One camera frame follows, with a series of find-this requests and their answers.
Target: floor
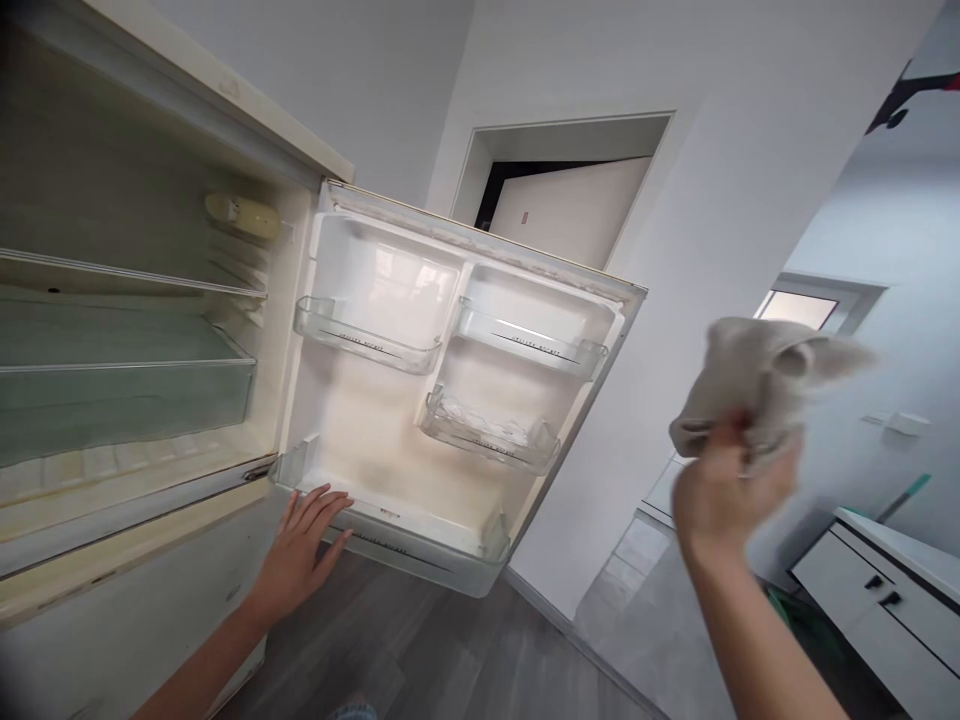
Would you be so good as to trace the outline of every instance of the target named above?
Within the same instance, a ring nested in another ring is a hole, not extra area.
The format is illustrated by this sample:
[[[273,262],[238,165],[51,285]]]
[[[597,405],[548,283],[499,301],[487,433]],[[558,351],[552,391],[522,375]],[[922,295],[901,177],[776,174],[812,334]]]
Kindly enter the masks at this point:
[[[360,691],[383,720],[653,720],[505,581],[483,600],[345,554],[271,632],[218,715],[326,717]]]
[[[808,609],[791,627],[851,720],[898,707],[829,623]],[[577,608],[579,637],[672,720],[735,720],[674,531],[638,513]]]

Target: ceiling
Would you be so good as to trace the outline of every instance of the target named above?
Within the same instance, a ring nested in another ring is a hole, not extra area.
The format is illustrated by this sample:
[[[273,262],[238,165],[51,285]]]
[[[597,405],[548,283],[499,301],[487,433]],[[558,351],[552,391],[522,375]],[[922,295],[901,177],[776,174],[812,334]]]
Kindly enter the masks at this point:
[[[948,0],[904,73],[904,78],[960,72],[960,0]],[[855,156],[868,159],[960,160],[960,92],[919,93],[896,128],[864,137]]]

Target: wooden floor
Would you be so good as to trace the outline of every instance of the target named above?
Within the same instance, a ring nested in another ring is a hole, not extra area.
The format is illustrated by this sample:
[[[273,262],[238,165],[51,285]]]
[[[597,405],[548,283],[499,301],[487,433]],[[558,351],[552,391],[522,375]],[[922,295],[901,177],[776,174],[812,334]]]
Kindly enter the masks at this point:
[[[381,720],[654,717],[503,580],[473,600],[347,553],[218,720],[323,720],[354,692]]]

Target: left hand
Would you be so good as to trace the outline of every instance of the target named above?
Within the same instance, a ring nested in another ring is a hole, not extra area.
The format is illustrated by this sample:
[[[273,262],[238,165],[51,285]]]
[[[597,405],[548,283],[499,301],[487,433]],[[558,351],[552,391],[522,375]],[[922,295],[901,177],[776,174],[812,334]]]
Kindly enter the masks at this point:
[[[340,533],[320,562],[316,561],[317,548],[330,521],[353,505],[347,493],[327,493],[329,489],[329,484],[318,487],[299,506],[300,492],[290,495],[277,538],[240,608],[264,632],[320,589],[353,534],[352,530]]]

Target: cloth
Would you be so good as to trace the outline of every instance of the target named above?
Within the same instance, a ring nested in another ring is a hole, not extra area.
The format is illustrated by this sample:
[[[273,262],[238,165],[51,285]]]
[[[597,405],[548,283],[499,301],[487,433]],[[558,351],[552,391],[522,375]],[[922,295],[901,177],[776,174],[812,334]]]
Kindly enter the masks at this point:
[[[871,365],[874,354],[845,337],[781,320],[722,318],[707,331],[703,370],[670,439],[682,457],[697,457],[715,420],[747,408],[747,474],[776,456],[803,425],[811,393]]]
[[[327,720],[377,720],[377,711],[365,702],[351,702],[338,707]]]

